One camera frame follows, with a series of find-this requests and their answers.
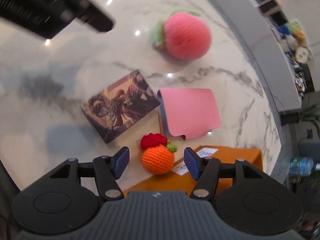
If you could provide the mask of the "orange crochet fruit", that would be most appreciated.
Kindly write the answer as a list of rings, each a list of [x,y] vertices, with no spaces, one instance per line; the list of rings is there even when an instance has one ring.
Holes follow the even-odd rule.
[[[143,153],[141,161],[147,171],[153,175],[168,173],[174,166],[178,147],[160,133],[144,135],[140,141]]]

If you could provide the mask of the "pink wallet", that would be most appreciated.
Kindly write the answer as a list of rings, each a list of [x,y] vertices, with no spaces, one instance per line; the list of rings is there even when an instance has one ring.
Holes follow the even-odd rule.
[[[213,92],[206,88],[161,88],[158,109],[161,133],[193,140],[221,126]]]

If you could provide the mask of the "illustrated card box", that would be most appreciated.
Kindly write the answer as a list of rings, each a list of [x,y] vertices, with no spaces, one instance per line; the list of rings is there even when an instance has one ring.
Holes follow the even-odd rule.
[[[151,87],[135,70],[83,102],[81,110],[108,144],[159,105]]]

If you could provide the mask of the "pink fluffy peach plush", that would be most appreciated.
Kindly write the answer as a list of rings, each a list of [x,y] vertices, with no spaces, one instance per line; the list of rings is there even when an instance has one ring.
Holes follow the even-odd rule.
[[[203,57],[212,44],[212,35],[201,14],[192,10],[174,11],[160,19],[150,33],[152,45],[172,57],[190,61]]]

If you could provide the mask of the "orange cardboard box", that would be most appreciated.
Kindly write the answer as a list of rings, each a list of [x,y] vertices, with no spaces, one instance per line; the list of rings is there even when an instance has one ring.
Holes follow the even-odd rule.
[[[185,191],[191,194],[196,183],[204,173],[208,162],[216,158],[220,163],[234,164],[237,159],[245,159],[253,166],[263,170],[262,151],[258,148],[232,148],[226,146],[204,145],[196,148],[194,158],[189,150],[166,174],[153,175],[124,191],[127,196],[131,191]]]

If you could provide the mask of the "blue water jug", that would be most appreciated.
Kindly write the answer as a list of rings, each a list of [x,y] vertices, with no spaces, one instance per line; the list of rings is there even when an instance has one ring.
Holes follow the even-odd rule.
[[[308,177],[313,171],[319,171],[319,163],[310,157],[299,157],[290,160],[287,174],[291,177]]]

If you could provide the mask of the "tall potted grass plant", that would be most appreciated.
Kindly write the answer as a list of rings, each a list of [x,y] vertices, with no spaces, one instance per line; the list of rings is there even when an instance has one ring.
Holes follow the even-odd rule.
[[[281,126],[288,124],[298,124],[300,122],[307,122],[312,124],[319,137],[319,104],[313,104],[300,112],[287,113],[280,115]]]

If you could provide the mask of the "black white figurines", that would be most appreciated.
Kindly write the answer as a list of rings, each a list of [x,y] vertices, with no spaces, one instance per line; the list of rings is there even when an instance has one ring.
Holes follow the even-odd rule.
[[[307,91],[307,85],[305,80],[305,75],[302,67],[295,62],[293,65],[295,71],[295,85],[298,91],[298,94],[301,98],[304,98],[304,94]]]

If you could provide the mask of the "round paper fan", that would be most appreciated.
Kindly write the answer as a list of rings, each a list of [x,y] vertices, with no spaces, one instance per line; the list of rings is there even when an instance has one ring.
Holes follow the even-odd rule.
[[[310,51],[306,47],[298,46],[295,53],[295,59],[298,63],[307,64]]]

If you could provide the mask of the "teddy bear in basket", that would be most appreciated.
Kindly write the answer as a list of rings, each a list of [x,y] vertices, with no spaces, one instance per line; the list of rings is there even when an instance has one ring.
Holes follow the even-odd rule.
[[[291,51],[296,51],[298,47],[307,47],[306,35],[301,29],[295,29],[291,34],[286,35],[285,40]]]

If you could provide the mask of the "green picture book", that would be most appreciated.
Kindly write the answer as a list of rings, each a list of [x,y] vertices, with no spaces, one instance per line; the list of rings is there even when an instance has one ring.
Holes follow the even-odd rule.
[[[279,26],[277,31],[281,38],[285,38],[286,35],[291,34],[295,29],[301,29],[303,31],[302,25],[298,20],[291,20],[290,22]]]

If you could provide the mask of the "white marble tv console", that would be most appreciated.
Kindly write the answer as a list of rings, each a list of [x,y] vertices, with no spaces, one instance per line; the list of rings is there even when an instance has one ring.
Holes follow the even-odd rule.
[[[272,95],[279,112],[302,107],[295,76],[282,51],[269,20],[258,9],[256,0],[208,0],[217,7],[245,44]]]

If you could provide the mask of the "pink black space heater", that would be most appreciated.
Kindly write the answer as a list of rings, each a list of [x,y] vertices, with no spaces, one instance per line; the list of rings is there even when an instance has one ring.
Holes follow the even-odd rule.
[[[271,16],[281,11],[282,6],[278,0],[264,0],[256,5],[264,17]]]

